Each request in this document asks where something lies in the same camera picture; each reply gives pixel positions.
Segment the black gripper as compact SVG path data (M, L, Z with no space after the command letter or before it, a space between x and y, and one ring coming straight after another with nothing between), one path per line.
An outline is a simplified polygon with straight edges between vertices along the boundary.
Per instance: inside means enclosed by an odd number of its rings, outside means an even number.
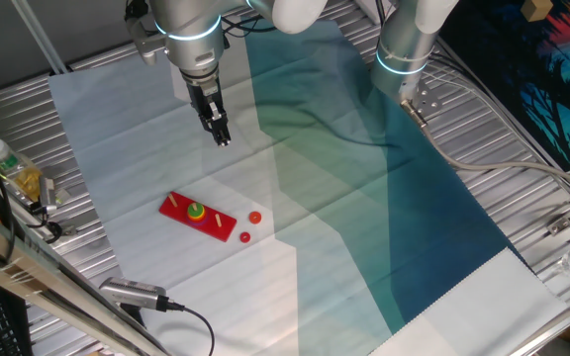
M220 81L215 79L200 85L188 83L187 88L191 106L197 112L203 129L212 135L216 145L228 146L231 137Z

